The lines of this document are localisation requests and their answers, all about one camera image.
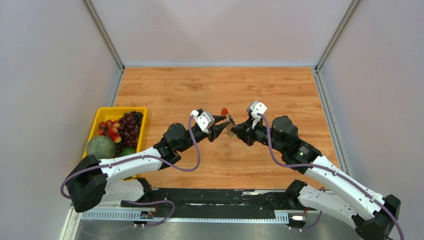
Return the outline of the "keyring tool with keys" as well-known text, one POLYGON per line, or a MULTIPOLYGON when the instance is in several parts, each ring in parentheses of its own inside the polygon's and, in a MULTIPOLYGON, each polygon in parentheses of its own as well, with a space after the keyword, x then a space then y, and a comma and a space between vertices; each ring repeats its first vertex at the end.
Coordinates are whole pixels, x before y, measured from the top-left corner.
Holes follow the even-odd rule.
POLYGON ((228 125, 225 127, 225 133, 228 135, 229 138, 235 137, 236 135, 232 132, 232 128, 236 126, 236 123, 232 116, 229 114, 228 109, 225 107, 222 108, 221 115, 225 116, 224 122, 228 123, 228 125))

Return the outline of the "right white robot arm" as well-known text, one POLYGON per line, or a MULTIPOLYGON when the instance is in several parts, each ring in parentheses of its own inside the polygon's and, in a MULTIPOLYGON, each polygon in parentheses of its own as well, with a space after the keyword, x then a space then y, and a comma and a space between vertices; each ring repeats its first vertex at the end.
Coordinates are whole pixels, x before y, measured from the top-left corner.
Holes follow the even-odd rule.
POLYGON ((288 116, 271 123, 262 114, 231 129, 248 146, 255 142, 268 146, 273 161, 291 168, 328 187, 332 194, 295 180, 287 188, 286 204, 292 209, 304 206, 331 215, 352 227, 363 240, 388 240, 393 228, 405 239, 398 222, 401 201, 360 184, 347 175, 317 148, 298 136, 298 128, 288 116))

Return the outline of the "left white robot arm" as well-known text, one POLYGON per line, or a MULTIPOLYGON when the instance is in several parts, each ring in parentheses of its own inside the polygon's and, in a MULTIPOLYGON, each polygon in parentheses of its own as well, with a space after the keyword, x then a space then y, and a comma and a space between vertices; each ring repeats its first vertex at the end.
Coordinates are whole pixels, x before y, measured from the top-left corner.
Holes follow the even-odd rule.
POLYGON ((140 207, 147 207, 153 201, 153 193, 140 180, 125 179, 168 167, 182 172, 196 170, 199 161, 192 168, 176 166, 181 159, 179 153, 194 147, 199 158, 198 143, 205 139, 212 143, 228 125, 230 122, 224 115, 215 116, 204 111, 189 117, 188 128, 181 123, 171 124, 158 143, 141 152, 107 158, 86 155, 65 178, 60 193, 71 200, 78 213, 113 201, 136 202, 140 207))

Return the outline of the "dark grape bunch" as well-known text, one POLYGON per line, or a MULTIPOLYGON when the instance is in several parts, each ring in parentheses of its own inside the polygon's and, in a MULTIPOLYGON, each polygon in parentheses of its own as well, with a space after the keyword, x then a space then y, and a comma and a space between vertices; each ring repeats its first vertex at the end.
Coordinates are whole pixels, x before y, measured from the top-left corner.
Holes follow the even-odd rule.
POLYGON ((144 115, 142 112, 133 110, 130 112, 125 112, 118 120, 121 125, 119 133, 122 141, 115 144, 115 157, 120 157, 121 151, 125 148, 134 148, 135 150, 137 149, 143 117, 144 115))

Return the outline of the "green lime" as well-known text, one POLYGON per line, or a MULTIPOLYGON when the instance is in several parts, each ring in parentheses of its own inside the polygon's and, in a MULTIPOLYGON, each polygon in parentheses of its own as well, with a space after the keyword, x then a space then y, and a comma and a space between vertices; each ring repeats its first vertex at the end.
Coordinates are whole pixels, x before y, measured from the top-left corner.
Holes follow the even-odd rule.
POLYGON ((127 148, 125 148, 124 150, 121 151, 119 156, 124 157, 124 156, 132 155, 132 154, 135 154, 135 153, 136 153, 136 150, 134 148, 127 147, 127 148))

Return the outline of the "small red lychee cluster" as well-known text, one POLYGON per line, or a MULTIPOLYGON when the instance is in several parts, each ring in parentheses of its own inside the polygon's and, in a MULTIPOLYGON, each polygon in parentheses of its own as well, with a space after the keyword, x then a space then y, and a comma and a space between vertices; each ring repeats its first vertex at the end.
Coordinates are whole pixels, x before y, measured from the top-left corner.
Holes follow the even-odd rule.
POLYGON ((106 120, 100 122, 98 125, 98 130, 96 132, 97 136, 107 136, 114 143, 118 144, 122 141, 122 137, 120 135, 121 124, 118 120, 106 120))

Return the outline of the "yellow plastic bin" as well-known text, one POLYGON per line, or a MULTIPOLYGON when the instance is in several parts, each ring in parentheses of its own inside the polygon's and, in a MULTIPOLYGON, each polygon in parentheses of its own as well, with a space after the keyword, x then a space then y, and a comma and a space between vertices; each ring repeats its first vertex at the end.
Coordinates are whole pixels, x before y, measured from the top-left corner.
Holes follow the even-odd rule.
MULTIPOLYGON (((136 153, 140 152, 142 150, 142 147, 144 145, 144 141, 145 141, 145 133, 146 133, 146 127, 147 127, 147 113, 148 110, 145 107, 101 107, 97 110, 97 113, 95 115, 93 124, 92 124, 92 128, 90 130, 89 136, 88 136, 88 140, 87 140, 87 144, 89 142, 89 140, 91 140, 93 137, 97 136, 96 132, 99 129, 98 124, 100 122, 105 122, 107 120, 112 120, 112 121, 116 121, 119 120, 124 113, 127 112, 131 112, 131 111, 137 111, 137 112, 141 112, 143 113, 143 119, 141 122, 141 130, 140 130, 140 134, 139 134, 139 138, 138 138, 138 145, 136 148, 136 153)), ((86 147, 83 153, 83 158, 85 158, 87 156, 86 154, 86 147)))

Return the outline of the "green melon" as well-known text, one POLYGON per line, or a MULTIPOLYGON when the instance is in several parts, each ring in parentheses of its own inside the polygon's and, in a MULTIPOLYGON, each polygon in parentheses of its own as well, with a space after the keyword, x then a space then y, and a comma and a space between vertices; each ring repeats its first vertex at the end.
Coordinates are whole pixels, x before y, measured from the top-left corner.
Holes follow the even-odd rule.
POLYGON ((98 135, 88 141, 86 145, 86 155, 95 155, 100 159, 110 159, 116 153, 115 143, 106 135, 98 135))

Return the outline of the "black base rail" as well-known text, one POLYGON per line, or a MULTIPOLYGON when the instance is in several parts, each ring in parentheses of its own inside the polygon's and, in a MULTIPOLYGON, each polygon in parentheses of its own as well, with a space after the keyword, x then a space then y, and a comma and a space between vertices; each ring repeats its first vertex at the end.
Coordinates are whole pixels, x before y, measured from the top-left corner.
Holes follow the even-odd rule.
POLYGON ((308 210, 283 190, 156 188, 139 200, 121 201, 124 208, 150 208, 156 218, 170 215, 172 219, 267 221, 288 214, 288 225, 301 228, 306 224, 308 210))

